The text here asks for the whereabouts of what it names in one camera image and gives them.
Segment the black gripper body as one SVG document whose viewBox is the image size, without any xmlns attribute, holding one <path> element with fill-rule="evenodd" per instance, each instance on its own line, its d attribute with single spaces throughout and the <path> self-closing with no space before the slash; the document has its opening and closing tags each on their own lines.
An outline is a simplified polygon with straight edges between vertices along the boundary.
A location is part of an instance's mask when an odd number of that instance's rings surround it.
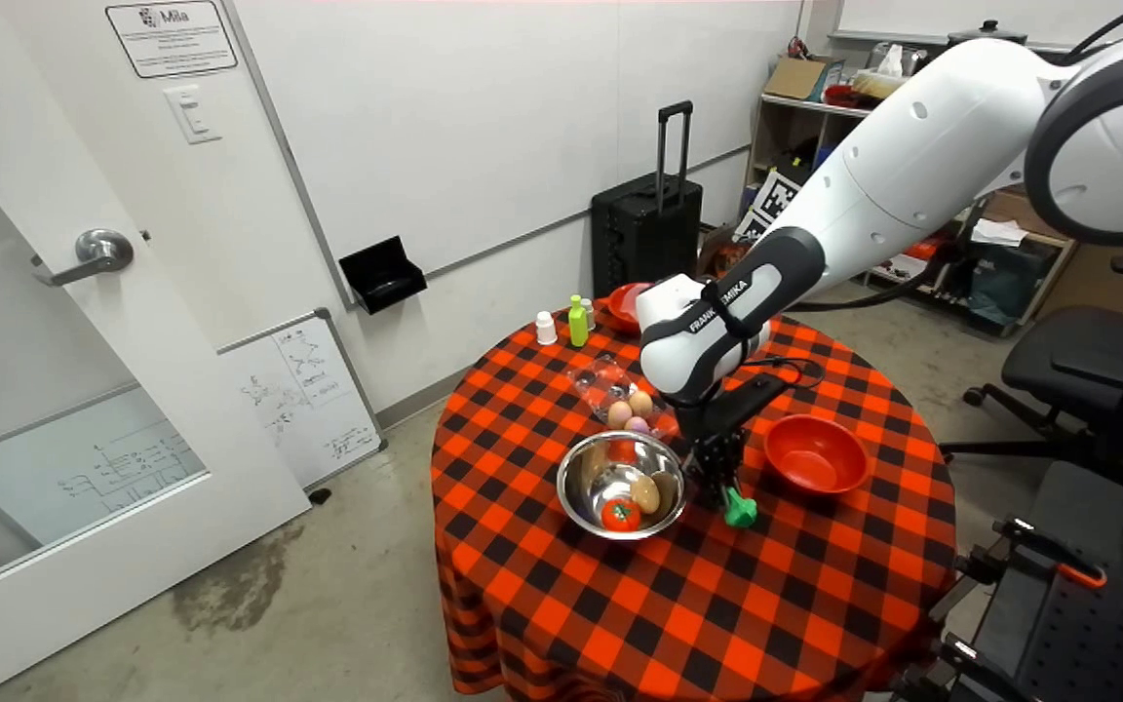
<svg viewBox="0 0 1123 702">
<path fill-rule="evenodd" d="M 746 420 L 755 417 L 780 395 L 785 395 L 780 377 L 755 375 L 736 390 L 712 390 L 698 400 L 684 400 L 678 446 L 698 456 L 736 453 L 746 439 Z"/>
</svg>

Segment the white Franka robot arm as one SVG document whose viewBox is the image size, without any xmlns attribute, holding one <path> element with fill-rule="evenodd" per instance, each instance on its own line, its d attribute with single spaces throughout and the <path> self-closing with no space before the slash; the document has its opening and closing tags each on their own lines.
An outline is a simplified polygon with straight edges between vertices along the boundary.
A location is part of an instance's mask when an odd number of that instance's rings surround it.
<svg viewBox="0 0 1123 702">
<path fill-rule="evenodd" d="M 730 386 L 763 323 L 936 235 L 961 205 L 1016 186 L 1061 235 L 1123 244 L 1123 37 L 1050 63 L 1015 37 L 966 37 L 893 88 L 712 282 L 638 297 L 638 370 L 711 446 L 768 397 Z M 1061 456 L 1123 483 L 1123 312 L 1072 304 L 1006 356 L 994 395 Z"/>
</svg>

